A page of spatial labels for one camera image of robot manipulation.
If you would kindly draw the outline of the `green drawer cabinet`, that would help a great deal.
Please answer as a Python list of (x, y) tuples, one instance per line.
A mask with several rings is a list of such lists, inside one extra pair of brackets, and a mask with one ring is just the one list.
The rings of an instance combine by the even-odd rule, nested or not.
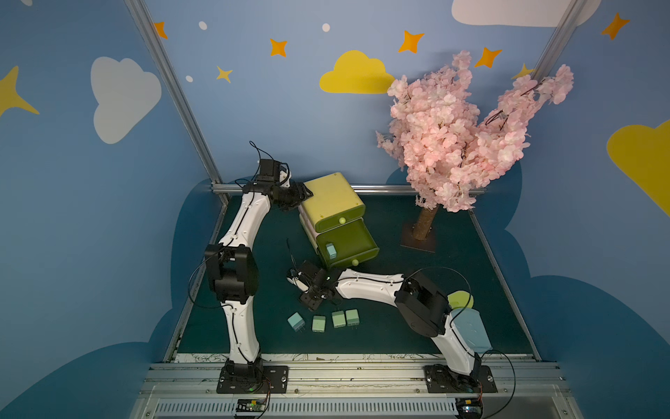
[[(345, 269), (376, 258), (380, 249), (366, 228), (366, 206), (340, 172), (310, 180), (313, 192), (298, 207), (299, 219), (315, 253), (329, 268)], [(334, 244), (338, 257), (329, 260), (326, 244)]]

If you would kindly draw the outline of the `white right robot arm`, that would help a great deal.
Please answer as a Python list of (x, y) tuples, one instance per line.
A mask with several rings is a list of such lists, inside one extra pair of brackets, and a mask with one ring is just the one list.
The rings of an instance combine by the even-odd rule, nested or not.
[(370, 300), (395, 307), (415, 333), (434, 342), (453, 373), (474, 378), (479, 372), (481, 357), (458, 330), (448, 296), (419, 271), (409, 275), (328, 271), (305, 261), (287, 272), (287, 280), (301, 291), (301, 303), (312, 311), (326, 300)]

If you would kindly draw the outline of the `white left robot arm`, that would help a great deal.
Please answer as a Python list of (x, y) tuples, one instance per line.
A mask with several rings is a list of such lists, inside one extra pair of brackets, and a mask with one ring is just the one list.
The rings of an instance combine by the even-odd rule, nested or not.
[(205, 251), (209, 288), (225, 313), (230, 338), (229, 360), (234, 366), (251, 365), (259, 359), (253, 300), (260, 273), (253, 244), (272, 206), (290, 211), (313, 196), (304, 183), (254, 181), (243, 187), (240, 207), (230, 228), (217, 244)]

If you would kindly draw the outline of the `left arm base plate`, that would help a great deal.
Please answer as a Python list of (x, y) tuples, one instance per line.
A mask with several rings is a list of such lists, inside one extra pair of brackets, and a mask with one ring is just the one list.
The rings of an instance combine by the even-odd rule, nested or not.
[(290, 369), (287, 366), (226, 364), (220, 373), (217, 394), (285, 394)]

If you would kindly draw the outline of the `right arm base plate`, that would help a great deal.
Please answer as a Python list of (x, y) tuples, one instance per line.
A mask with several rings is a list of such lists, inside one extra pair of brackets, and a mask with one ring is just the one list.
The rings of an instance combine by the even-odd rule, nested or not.
[(479, 394), (497, 393), (497, 384), (488, 366), (476, 367), (472, 374), (455, 373), (448, 366), (428, 365), (423, 368), (429, 393)]

